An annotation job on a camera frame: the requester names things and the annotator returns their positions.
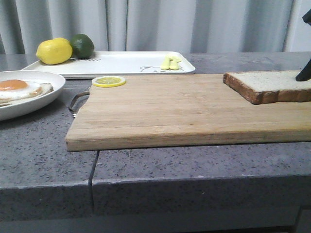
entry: egg yolk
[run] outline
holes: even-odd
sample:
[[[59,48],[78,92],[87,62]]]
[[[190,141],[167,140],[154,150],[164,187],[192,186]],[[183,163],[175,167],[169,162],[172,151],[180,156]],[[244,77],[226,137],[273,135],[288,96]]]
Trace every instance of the egg yolk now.
[[[24,89],[27,86],[28,86],[27,83],[22,80],[18,79],[5,80],[0,82],[0,91]]]

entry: lemon slice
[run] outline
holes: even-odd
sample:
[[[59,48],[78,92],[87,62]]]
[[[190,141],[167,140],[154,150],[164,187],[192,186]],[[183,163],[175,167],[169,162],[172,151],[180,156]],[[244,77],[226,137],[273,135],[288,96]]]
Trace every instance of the lemon slice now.
[[[114,87],[125,84],[125,78],[121,76],[103,76],[92,80],[94,86],[99,87]]]

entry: metal handle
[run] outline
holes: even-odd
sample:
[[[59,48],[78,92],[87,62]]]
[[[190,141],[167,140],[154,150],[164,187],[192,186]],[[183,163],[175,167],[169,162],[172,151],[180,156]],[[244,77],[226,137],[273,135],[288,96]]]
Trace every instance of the metal handle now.
[[[73,97],[73,99],[72,99],[70,105],[68,106],[68,109],[69,109],[69,111],[71,112],[71,114],[72,114],[73,117],[76,117],[76,116],[77,116],[77,112],[78,112],[78,110],[79,110],[79,109],[77,109],[77,110],[74,110],[74,109],[73,109],[74,104],[76,103],[76,101],[77,101],[80,97],[82,97],[82,96],[87,96],[87,95],[89,95],[89,88],[88,88],[86,91],[81,92],[81,93],[75,95],[75,97]]]

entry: yellow object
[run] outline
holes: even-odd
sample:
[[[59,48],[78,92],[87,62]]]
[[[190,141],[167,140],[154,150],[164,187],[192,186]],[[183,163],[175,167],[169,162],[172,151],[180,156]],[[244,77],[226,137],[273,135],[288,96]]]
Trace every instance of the yellow object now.
[[[171,62],[171,60],[170,60],[170,58],[168,57],[168,56],[166,56],[165,58],[164,58],[164,61],[162,62],[162,64],[161,64],[161,69],[162,70],[167,70],[167,69],[169,69],[170,68],[170,62]]]
[[[178,62],[181,62],[179,57],[173,55],[166,55],[160,68],[162,70],[179,70]]]
[[[59,64],[71,57],[72,47],[67,39],[59,37],[43,41],[35,55],[45,64]]]
[[[92,84],[99,87],[121,86],[125,84],[125,82],[125,78],[121,76],[103,76],[92,80]]]

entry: bread crust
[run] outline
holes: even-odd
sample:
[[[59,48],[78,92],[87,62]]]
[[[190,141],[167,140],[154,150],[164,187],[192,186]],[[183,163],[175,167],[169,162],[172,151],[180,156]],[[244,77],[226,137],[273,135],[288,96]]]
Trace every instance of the bread crust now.
[[[252,104],[311,101],[311,89],[256,92],[230,73],[223,75],[223,82]]]

